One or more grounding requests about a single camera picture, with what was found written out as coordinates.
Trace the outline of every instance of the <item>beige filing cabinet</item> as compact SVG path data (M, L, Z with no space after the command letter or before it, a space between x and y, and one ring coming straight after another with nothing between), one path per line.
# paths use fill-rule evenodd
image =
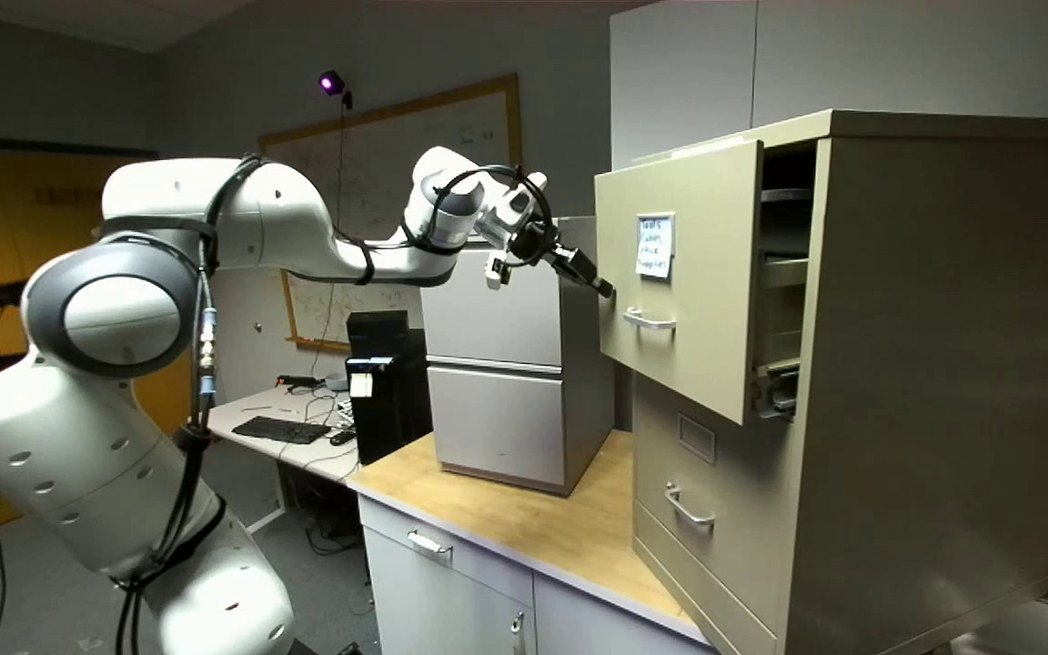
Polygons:
M638 554L716 650L1048 594L1048 120L813 112L597 177Z

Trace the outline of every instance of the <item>white wall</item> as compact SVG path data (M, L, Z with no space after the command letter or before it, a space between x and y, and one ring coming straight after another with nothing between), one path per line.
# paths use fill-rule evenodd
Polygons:
M358 112L519 74L524 167L549 174L554 212L590 212L608 167L616 8L628 0L258 0L165 53L170 143L246 151L266 132L332 120L342 105L313 89L329 66L352 85ZM280 372L338 372L338 355L287 345L275 274L217 274L216 286L224 397Z
M664 0L610 37L616 165L828 105L1048 115L1038 0Z
M0 137L165 144L153 59L0 26Z

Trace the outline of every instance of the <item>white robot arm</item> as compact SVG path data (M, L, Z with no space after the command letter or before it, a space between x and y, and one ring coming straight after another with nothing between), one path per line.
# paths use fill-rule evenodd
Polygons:
M292 268L352 283L440 283L472 232L497 251L486 279L549 260L599 293L592 260L556 243L537 174L477 167L431 149L410 172L391 239L342 239L321 191L271 159L148 159L120 167L101 196L106 232L21 292L34 337L0 372L0 486L91 570L126 590L116 650L140 604L170 655L287 650L292 600L224 502L200 481L216 405L207 275ZM198 399L177 439L136 405L130 378L198 345Z

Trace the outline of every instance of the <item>ceiling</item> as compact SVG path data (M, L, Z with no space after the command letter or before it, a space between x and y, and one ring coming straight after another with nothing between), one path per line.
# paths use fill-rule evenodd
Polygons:
M243 4L250 0L0 0L0 20L126 52L165 52Z

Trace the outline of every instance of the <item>lower cabinet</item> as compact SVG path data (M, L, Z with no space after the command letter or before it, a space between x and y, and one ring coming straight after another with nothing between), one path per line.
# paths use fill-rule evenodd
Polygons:
M360 498L381 655L705 655L711 647Z

